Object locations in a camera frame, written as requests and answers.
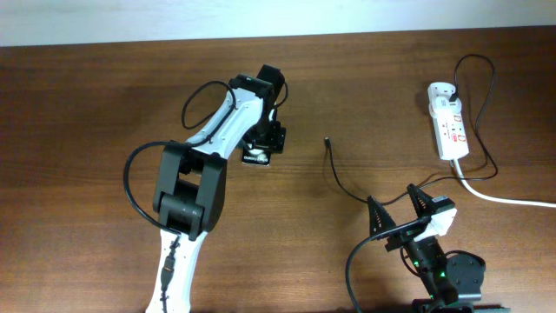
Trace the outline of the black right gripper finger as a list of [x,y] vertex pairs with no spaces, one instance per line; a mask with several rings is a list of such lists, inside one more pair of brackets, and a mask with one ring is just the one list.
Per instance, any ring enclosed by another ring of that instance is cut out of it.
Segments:
[[369,235],[371,237],[388,237],[393,235],[396,223],[386,209],[372,196],[367,198],[369,211]]
[[434,213],[433,198],[421,188],[410,183],[407,186],[407,193],[410,196],[417,217],[431,216]]

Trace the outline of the black Galaxy flip phone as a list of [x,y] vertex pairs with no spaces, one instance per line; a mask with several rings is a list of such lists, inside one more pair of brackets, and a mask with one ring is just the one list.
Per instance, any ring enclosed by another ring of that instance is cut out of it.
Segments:
[[264,150],[247,150],[242,151],[242,162],[257,166],[269,166],[271,154]]

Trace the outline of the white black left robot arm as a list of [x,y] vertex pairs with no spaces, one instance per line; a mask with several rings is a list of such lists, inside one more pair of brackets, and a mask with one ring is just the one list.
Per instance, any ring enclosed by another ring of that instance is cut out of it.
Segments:
[[167,146],[153,199],[161,230],[161,257],[149,313],[189,312],[195,267],[203,241],[225,202],[228,160],[267,166],[283,151],[286,130],[277,120],[287,91],[281,70],[263,65],[257,76],[240,74],[225,83],[222,106],[185,143]]

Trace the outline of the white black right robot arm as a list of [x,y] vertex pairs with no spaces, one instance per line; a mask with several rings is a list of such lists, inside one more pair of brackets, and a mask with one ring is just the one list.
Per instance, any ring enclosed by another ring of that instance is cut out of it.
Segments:
[[385,239],[386,251],[405,250],[429,298],[413,301],[417,312],[473,312],[481,300],[486,262],[462,250],[445,252],[437,240],[455,219],[455,203],[447,196],[433,197],[414,184],[407,186],[416,219],[398,225],[375,198],[367,198],[370,237]]

